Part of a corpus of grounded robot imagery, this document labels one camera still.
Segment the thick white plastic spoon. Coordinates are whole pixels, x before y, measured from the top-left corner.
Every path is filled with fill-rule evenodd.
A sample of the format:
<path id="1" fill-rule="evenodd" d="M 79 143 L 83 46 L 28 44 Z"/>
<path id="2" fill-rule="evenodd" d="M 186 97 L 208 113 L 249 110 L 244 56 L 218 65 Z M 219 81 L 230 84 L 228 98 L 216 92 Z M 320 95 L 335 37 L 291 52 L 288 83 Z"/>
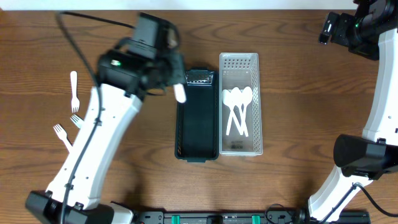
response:
<path id="1" fill-rule="evenodd" d="M 184 85 L 181 83 L 175 84 L 173 86 L 175 99 L 179 103 L 185 103 L 187 100 Z"/>

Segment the white green-tinted plastic fork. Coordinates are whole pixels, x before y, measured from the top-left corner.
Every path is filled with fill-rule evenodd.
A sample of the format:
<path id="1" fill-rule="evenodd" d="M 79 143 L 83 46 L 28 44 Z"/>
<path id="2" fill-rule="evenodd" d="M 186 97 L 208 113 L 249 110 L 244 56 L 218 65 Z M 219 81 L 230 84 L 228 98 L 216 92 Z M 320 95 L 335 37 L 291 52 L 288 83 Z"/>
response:
<path id="1" fill-rule="evenodd" d="M 84 125 L 84 120 L 81 119 L 77 114 L 73 114 L 73 115 L 70 117 L 70 119 L 71 119 L 72 123 L 73 123 L 78 129 L 81 129 L 82 126 Z"/>

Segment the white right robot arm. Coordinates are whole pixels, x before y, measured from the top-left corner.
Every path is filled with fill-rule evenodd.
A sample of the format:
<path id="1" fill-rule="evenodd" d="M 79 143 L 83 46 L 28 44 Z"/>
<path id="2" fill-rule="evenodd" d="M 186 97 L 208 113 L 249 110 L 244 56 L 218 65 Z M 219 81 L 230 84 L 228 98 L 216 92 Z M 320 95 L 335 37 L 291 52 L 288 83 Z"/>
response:
<path id="1" fill-rule="evenodd" d="M 397 0 L 354 0 L 355 14 L 330 12 L 319 35 L 379 63 L 371 111 L 362 135 L 341 134 L 333 148 L 334 167 L 293 223 L 366 223 L 345 206 L 384 174 L 397 172 Z"/>

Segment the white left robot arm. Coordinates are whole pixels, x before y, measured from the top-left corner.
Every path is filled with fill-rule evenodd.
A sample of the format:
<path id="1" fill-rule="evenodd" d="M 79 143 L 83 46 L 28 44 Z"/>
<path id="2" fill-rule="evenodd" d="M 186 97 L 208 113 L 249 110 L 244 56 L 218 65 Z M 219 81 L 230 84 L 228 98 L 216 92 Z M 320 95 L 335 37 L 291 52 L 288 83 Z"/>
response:
<path id="1" fill-rule="evenodd" d="M 58 174 L 45 190 L 30 192 L 25 206 L 42 223 L 132 223 L 124 205 L 101 203 L 107 171 L 144 98 L 172 86 L 185 102 L 185 68 L 177 27 L 140 13 L 131 37 L 99 56 L 84 122 Z"/>

